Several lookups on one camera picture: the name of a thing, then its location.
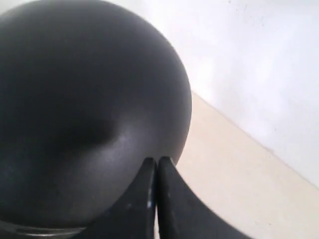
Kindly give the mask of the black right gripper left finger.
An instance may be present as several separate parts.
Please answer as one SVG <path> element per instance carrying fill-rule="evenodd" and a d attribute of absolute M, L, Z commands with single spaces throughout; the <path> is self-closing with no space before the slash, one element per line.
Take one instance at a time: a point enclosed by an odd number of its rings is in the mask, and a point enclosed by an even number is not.
<path fill-rule="evenodd" d="M 157 165 L 146 158 L 126 192 L 78 239 L 153 239 Z"/>

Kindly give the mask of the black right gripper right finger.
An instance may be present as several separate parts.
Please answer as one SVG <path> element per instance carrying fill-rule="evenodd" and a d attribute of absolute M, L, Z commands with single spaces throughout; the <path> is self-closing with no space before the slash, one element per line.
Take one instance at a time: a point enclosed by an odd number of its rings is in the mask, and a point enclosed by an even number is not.
<path fill-rule="evenodd" d="M 189 188 L 171 158 L 158 163 L 158 222 L 161 239 L 248 239 Z"/>

